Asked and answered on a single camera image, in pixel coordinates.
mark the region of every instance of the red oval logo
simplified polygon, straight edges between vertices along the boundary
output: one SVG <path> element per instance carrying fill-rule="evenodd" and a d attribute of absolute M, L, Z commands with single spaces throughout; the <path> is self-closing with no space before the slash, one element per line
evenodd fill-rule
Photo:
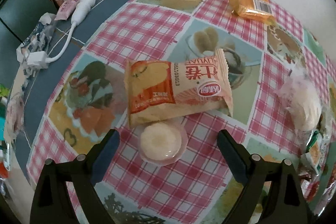
<path fill-rule="evenodd" d="M 198 94 L 202 97 L 215 96 L 221 92 L 221 86 L 216 82 L 205 83 L 198 89 Z"/>

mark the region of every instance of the barcode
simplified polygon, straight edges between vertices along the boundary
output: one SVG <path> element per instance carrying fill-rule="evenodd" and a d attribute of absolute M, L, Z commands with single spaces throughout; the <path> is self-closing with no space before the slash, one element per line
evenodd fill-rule
<path fill-rule="evenodd" d="M 255 10 L 272 14 L 271 5 L 264 0 L 253 0 Z"/>

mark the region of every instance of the table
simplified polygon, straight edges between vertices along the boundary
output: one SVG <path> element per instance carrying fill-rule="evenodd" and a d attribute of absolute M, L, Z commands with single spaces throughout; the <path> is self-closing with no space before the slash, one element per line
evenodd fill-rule
<path fill-rule="evenodd" d="M 272 161 L 288 158 L 298 166 L 293 123 L 274 91 L 282 86 L 288 65 L 301 63 L 323 103 L 335 110 L 336 70 L 293 15 L 274 2 L 271 6 L 278 27 L 235 17 L 228 0 L 97 0 L 65 54 L 40 71 L 25 94 L 28 141 L 17 140 L 16 156 L 31 184 L 47 158 L 65 162 L 87 153 L 103 138 L 106 123 L 118 129 L 120 145 L 96 191 L 122 223 L 127 213 L 139 223 L 221 223 L 242 190 L 216 148 L 221 129 L 250 153 Z M 69 28 L 69 22 L 59 24 L 51 56 L 62 48 Z M 175 164 L 159 168 L 140 159 L 139 129 L 126 126 L 125 59 L 183 62 L 202 56 L 195 33 L 218 37 L 217 45 L 231 52 L 229 62 L 240 64 L 229 72 L 234 114 L 214 110 L 180 117 L 189 137 L 187 150 Z M 80 100 L 69 83 L 83 70 L 92 72 L 84 92 L 90 98 Z M 335 132 L 333 122 L 333 140 Z M 68 188 L 83 218 L 73 186 Z M 306 196 L 310 189 L 306 185 Z M 258 206 L 254 218 L 260 213 Z"/>

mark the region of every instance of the orange snack package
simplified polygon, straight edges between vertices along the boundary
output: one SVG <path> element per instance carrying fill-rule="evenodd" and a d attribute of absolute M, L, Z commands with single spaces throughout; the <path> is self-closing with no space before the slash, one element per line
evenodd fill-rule
<path fill-rule="evenodd" d="M 276 25 L 269 0 L 229 0 L 229 4 L 240 17 Z"/>
<path fill-rule="evenodd" d="M 233 113 L 228 65 L 222 49 L 185 63 L 127 61 L 128 121 L 136 125 L 211 109 Z"/>

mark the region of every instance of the white adapter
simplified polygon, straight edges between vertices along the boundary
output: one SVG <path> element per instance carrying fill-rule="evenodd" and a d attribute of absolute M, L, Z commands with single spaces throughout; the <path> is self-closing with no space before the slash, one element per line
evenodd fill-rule
<path fill-rule="evenodd" d="M 29 54 L 29 57 L 27 59 L 27 65 L 30 68 L 45 69 L 48 67 L 48 63 L 58 60 L 67 49 L 75 27 L 82 23 L 82 21 L 85 19 L 86 15 L 90 12 L 95 3 L 96 0 L 79 0 L 79 3 L 77 4 L 76 9 L 71 17 L 71 28 L 68 34 L 68 38 L 59 54 L 57 54 L 55 57 L 50 58 L 48 57 L 48 54 L 46 52 L 32 52 L 31 54 Z"/>

